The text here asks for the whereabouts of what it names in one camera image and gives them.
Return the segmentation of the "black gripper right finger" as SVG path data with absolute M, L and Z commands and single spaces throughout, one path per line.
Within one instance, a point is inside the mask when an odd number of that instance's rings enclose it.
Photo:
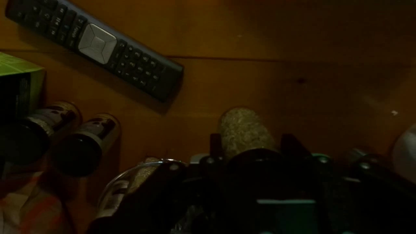
M 416 186 L 374 153 L 354 149 L 340 167 L 291 134 L 282 135 L 280 151 L 317 200 L 323 234 L 416 234 Z

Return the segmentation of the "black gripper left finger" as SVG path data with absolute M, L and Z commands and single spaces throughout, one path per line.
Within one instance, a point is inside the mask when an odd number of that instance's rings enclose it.
M 161 165 L 110 217 L 94 218 L 87 234 L 214 234 L 215 212 L 198 164 Z

